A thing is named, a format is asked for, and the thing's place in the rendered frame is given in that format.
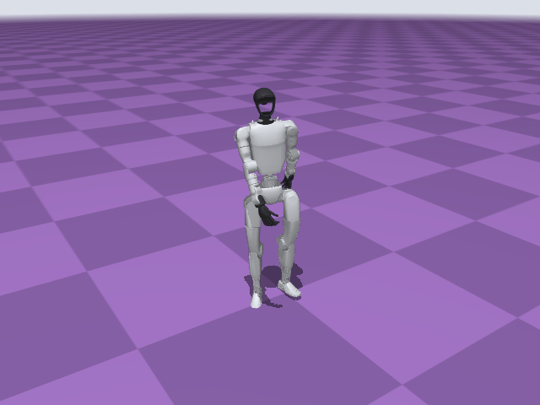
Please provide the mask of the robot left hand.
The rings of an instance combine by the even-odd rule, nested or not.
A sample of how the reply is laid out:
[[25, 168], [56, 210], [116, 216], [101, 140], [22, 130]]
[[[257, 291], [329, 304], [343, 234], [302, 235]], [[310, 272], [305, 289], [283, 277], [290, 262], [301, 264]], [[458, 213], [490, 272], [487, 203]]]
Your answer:
[[287, 177], [286, 177], [285, 174], [284, 174], [284, 176], [285, 176], [285, 177], [284, 177], [283, 181], [280, 182], [281, 184], [284, 183], [284, 184], [282, 185], [282, 187], [285, 186], [285, 188], [291, 189], [291, 185], [292, 185], [292, 182], [291, 182], [291, 181], [294, 179], [294, 175], [290, 175], [288, 179], [287, 179]]

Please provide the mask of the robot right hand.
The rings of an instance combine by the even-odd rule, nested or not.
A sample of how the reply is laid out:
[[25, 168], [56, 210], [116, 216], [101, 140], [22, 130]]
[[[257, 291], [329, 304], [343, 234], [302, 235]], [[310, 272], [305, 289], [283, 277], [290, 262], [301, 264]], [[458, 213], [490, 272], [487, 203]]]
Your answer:
[[264, 205], [266, 202], [265, 202], [262, 195], [259, 195], [258, 199], [260, 201], [260, 204], [255, 205], [255, 206], [256, 206], [256, 208], [258, 208], [258, 213], [259, 213], [260, 218], [262, 219], [262, 222], [266, 226], [275, 226], [275, 225], [277, 225], [279, 223], [279, 221], [277, 222], [276, 220], [274, 220], [273, 217], [271, 216], [271, 214], [276, 216], [276, 217], [278, 217], [278, 215], [273, 213], [272, 211], [270, 211], [268, 209], [268, 207], [266, 207]]

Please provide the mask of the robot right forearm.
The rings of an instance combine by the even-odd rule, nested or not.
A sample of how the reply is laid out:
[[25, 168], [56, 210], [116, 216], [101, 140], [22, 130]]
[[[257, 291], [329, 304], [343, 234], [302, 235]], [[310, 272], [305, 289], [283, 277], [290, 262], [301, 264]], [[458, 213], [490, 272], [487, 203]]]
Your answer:
[[244, 175], [249, 186], [251, 200], [255, 205], [259, 205], [260, 201], [258, 199], [258, 196], [262, 195], [262, 189], [259, 186], [259, 183], [257, 180], [257, 174], [254, 174], [254, 173], [249, 174], [246, 163], [243, 163], [243, 171], [244, 171]]

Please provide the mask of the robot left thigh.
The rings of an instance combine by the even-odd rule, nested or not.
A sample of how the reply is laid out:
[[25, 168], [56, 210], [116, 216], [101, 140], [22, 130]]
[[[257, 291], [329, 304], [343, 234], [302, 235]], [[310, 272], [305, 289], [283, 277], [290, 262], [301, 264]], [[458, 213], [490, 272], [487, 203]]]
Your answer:
[[288, 249], [294, 244], [300, 229], [300, 199], [297, 193], [283, 188], [283, 234], [276, 241], [280, 249]]

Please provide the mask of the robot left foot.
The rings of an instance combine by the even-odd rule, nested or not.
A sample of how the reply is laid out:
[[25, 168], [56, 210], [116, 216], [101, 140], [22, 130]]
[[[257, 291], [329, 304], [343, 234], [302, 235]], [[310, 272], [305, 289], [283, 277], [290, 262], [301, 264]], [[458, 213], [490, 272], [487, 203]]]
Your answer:
[[301, 292], [291, 282], [282, 284], [282, 279], [278, 281], [278, 288], [290, 296], [298, 297], [301, 295]]

